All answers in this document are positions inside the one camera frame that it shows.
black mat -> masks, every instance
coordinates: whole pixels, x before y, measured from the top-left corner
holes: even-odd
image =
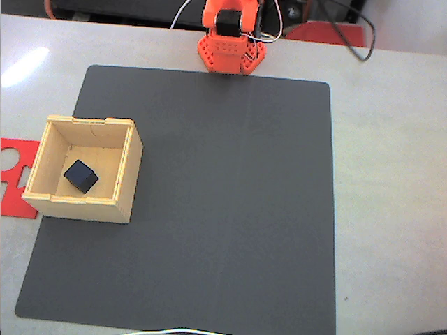
[[[44,217],[16,313],[131,329],[335,333],[329,86],[93,66],[74,115],[135,120],[128,225]]]

black cube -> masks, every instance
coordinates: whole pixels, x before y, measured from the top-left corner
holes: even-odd
[[[221,9],[216,16],[217,35],[239,37],[241,15],[238,10]]]
[[[64,177],[84,194],[87,193],[89,189],[99,180],[95,172],[79,159],[77,159],[76,162],[74,162],[72,166],[65,171]]]

open wooden box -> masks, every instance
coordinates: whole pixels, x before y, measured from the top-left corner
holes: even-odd
[[[50,115],[22,198],[47,216],[128,223],[141,156],[130,119]],[[64,177],[77,159],[99,177],[86,194]]]

wire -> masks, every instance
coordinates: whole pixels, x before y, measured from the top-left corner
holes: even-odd
[[[43,0],[43,7],[45,7],[45,12],[50,17],[50,19],[56,19],[53,13],[53,9],[51,8],[51,0]]]
[[[252,40],[256,40],[256,41],[258,41],[258,42],[263,42],[263,43],[273,43],[273,42],[275,42],[276,40],[279,40],[279,38],[280,38],[281,35],[282,35],[283,24],[282,24],[281,9],[279,9],[279,3],[278,3],[278,0],[274,0],[274,5],[275,5],[275,7],[276,7],[276,9],[277,9],[277,13],[278,13],[278,19],[279,19],[279,31],[278,31],[278,34],[277,34],[273,39],[263,40],[262,38],[257,38],[257,37],[254,37],[254,36],[250,36],[250,35],[247,34],[247,33],[242,33],[242,35],[243,35],[243,36],[250,37]]]
[[[261,36],[262,37],[267,37],[267,38],[274,38],[273,35],[270,35],[269,33],[264,33],[263,31],[261,32]]]
[[[166,334],[195,334],[195,335],[226,335],[221,333],[207,332],[205,330],[174,328],[164,330],[148,330],[144,332],[128,333],[123,335],[166,335]]]
[[[329,20],[329,22],[331,23],[331,25],[334,27],[335,31],[338,33],[338,35],[340,36],[340,38],[343,40],[345,46],[348,47],[349,51],[351,51],[351,53],[359,60],[359,61],[367,61],[371,55],[372,52],[374,50],[374,46],[376,44],[376,28],[374,27],[373,23],[368,20],[367,17],[365,17],[361,12],[359,12],[358,10],[356,10],[355,8],[352,8],[348,5],[345,5],[344,3],[338,2],[337,0],[327,0],[326,2],[333,2],[336,3],[337,5],[340,5],[342,7],[345,7],[351,11],[353,11],[355,14],[357,14],[358,16],[360,16],[362,19],[364,19],[368,25],[371,27],[372,30],[372,42],[371,42],[371,47],[369,48],[369,52],[366,55],[366,57],[362,57],[352,46],[352,44],[349,42],[348,38],[344,35],[344,33],[340,30],[340,28],[338,27],[338,25],[335,23],[335,21],[331,18],[331,16],[329,15],[328,11],[326,10],[325,5],[321,2],[321,0],[317,0],[318,2],[318,6],[321,9],[321,12],[323,12],[323,14],[326,16],[326,18]]]
[[[254,46],[256,48],[256,57],[253,58],[250,54],[248,54],[248,52],[245,52],[244,55],[245,55],[246,58],[248,58],[248,59],[250,59],[252,61],[255,61],[259,57],[258,42],[256,42],[256,40],[253,40],[253,44],[254,44]]]
[[[177,23],[177,20],[179,19],[180,15],[182,14],[182,11],[184,10],[184,8],[185,8],[186,6],[188,6],[188,4],[189,4],[190,2],[191,2],[191,0],[186,0],[186,1],[182,4],[182,6],[181,6],[181,7],[179,8],[179,10],[177,11],[177,14],[175,14],[173,23],[170,24],[169,29],[174,28],[175,24]]]

white table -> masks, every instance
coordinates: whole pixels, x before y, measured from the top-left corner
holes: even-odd
[[[201,36],[2,15],[2,73],[35,47],[50,53],[2,88],[1,136],[39,140],[47,115],[72,114],[91,64],[205,71]],[[447,57],[376,50],[359,64],[344,47],[280,40],[254,75],[331,86],[337,334],[447,328]],[[1,218],[1,330],[124,333],[15,316],[40,221]]]

